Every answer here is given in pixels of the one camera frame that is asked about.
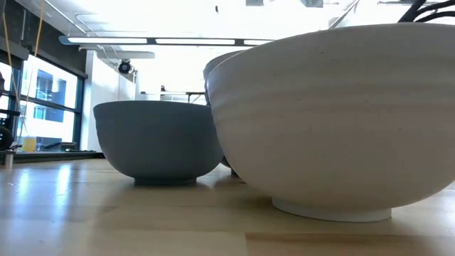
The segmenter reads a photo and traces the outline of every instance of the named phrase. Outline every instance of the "bowl foot ring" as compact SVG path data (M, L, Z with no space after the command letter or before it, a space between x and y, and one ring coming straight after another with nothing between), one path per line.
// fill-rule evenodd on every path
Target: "bowl foot ring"
M156 179L156 178L135 178L135 186L187 186L196 184L196 178L183 179Z
M392 209L367 210L367 211L344 211L323 208L310 208L299 204L286 202L280 199L272 199L273 205L294 215L314 218L319 220L365 223L386 220L392 216Z

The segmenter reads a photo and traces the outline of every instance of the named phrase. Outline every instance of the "white wall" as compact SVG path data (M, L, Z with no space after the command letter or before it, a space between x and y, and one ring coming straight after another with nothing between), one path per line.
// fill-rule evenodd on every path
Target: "white wall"
M85 81L80 147L101 152L93 107L104 102L134 100L136 86L100 60L93 50L87 52L85 72L89 78Z

